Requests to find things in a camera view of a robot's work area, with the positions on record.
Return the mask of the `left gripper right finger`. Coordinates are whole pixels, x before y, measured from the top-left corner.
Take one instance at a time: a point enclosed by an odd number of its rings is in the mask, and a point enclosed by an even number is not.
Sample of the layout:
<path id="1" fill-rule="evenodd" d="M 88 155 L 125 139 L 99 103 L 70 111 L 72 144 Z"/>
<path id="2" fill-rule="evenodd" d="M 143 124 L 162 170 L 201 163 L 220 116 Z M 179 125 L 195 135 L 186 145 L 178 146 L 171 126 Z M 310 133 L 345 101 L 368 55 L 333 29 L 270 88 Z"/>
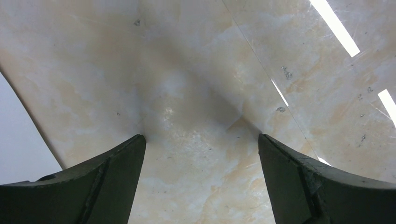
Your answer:
<path id="1" fill-rule="evenodd" d="M 276 223 L 395 223 L 395 184 L 331 167 L 266 134 L 258 150 Z"/>

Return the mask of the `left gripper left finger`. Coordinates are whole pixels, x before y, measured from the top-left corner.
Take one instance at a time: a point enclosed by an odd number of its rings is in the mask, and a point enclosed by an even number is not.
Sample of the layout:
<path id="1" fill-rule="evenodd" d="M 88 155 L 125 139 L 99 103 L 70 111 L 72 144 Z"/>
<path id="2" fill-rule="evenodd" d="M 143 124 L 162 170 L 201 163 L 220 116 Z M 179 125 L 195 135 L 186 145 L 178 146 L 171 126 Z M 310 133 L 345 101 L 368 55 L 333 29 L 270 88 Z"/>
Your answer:
<path id="1" fill-rule="evenodd" d="M 3 224 L 126 224 L 146 139 L 134 137 L 78 165 L 0 187 Z"/>

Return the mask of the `clear glass sheet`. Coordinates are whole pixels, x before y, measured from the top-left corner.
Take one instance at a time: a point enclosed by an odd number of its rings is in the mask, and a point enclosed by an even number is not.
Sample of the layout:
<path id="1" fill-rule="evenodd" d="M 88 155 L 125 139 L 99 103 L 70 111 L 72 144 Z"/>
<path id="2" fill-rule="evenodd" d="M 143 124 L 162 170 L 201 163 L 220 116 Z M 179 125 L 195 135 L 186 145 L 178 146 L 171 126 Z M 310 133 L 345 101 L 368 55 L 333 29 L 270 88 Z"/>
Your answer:
<path id="1" fill-rule="evenodd" d="M 396 181 L 396 3 L 227 0 L 315 156 Z"/>

